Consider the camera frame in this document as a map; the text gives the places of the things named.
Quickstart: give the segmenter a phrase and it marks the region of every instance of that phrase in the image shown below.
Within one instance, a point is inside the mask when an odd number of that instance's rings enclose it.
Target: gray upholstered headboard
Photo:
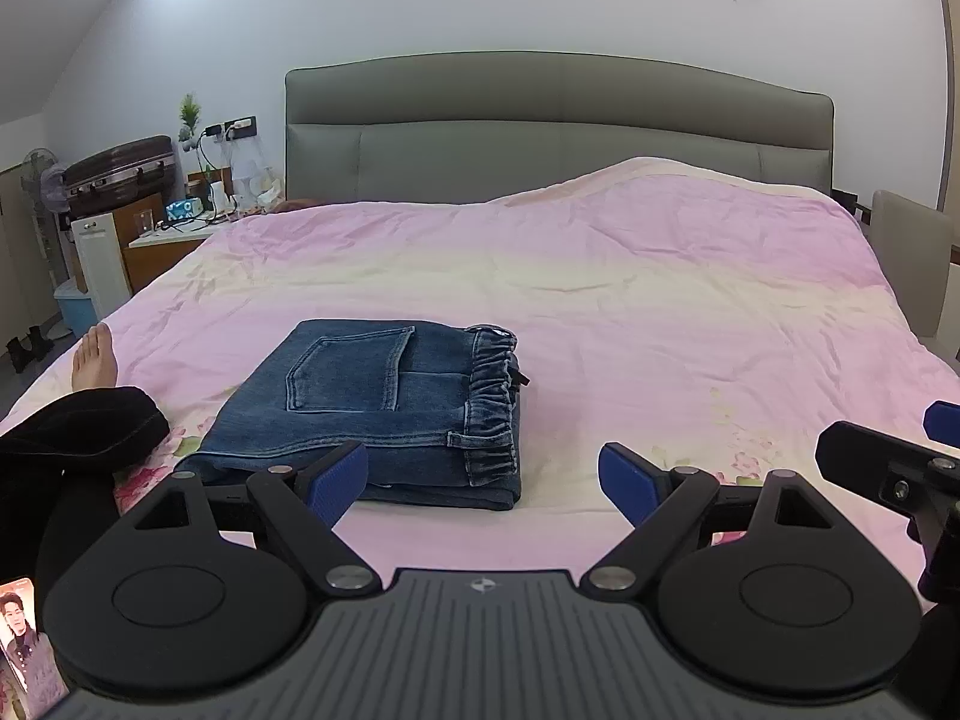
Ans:
[[[396,56],[287,76],[287,196],[481,202],[634,156],[829,193],[833,102],[617,56]]]

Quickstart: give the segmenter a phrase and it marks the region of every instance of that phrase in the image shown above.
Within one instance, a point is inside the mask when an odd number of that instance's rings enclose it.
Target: folded jeans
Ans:
[[[510,509],[520,498],[517,339],[492,325],[311,319],[224,404],[179,465],[233,483],[368,448],[363,498]]]

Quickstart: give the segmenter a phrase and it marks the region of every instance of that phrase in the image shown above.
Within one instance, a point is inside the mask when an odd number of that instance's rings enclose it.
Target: photo of man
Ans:
[[[26,698],[13,668],[0,658],[0,720],[28,720]]]
[[[37,649],[37,632],[31,627],[24,611],[23,599],[15,592],[0,595],[0,614],[13,634],[7,642],[6,654],[10,664],[27,680],[27,664]]]

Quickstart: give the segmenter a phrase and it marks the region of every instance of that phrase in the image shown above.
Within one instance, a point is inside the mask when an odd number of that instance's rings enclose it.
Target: black pants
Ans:
[[[0,436],[0,583],[34,582],[37,624],[54,582],[117,521],[113,474],[170,428],[135,386],[84,389]]]

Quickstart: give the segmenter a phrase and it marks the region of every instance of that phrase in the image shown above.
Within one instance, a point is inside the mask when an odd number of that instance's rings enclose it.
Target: glass cup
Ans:
[[[136,237],[140,238],[154,231],[154,211],[148,208],[134,216],[136,219]]]

